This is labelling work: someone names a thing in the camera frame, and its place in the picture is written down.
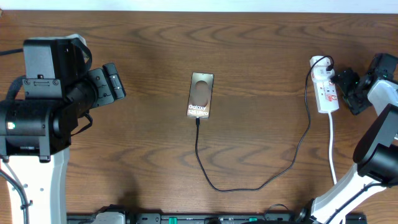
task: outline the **green component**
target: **green component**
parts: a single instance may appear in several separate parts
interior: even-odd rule
[[[177,224],[177,218],[169,218],[169,224]]]

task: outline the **white power strip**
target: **white power strip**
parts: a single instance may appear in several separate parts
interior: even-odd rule
[[[312,66],[322,56],[314,56],[310,60]],[[330,59],[324,58],[319,61],[311,71],[311,79],[315,89],[315,98],[317,99],[317,106],[319,113],[329,113],[338,109],[338,100],[336,86],[330,81],[330,77],[335,75],[332,69],[327,71],[327,66],[330,65]]]

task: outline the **white panel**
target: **white panel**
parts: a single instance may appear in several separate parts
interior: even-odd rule
[[[398,13],[394,0],[0,0],[0,8],[101,11]]]

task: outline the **brown wooden surface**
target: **brown wooden surface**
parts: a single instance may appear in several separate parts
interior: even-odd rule
[[[330,54],[336,69],[363,74],[378,52],[398,55],[398,16],[177,12],[6,11],[0,50],[24,39],[81,34],[92,68],[114,62],[127,98],[91,111],[94,126],[73,137],[67,172],[68,212],[111,203],[165,213],[262,213],[274,203],[298,210],[324,194],[328,116],[318,114],[312,82],[312,128],[294,168],[259,192],[210,188],[194,155],[195,120],[186,117],[192,72],[215,74],[211,116],[202,121],[200,156],[222,189],[257,187],[285,169],[308,120],[305,74],[313,55]],[[22,54],[0,58],[0,94],[24,74]],[[340,101],[333,113],[338,178],[374,121],[370,108],[353,116]],[[396,223],[398,191],[371,197],[357,211],[370,223]],[[11,213],[0,184],[0,223]]]

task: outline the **white cable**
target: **white cable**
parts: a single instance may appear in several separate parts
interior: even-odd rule
[[[331,177],[333,178],[333,183],[337,183],[335,167],[333,165],[333,119],[331,118],[331,112],[328,112],[329,115],[329,127],[330,127],[330,140],[329,140],[329,164],[330,164],[330,171]],[[341,224],[346,224],[346,219],[343,218],[341,220]]]

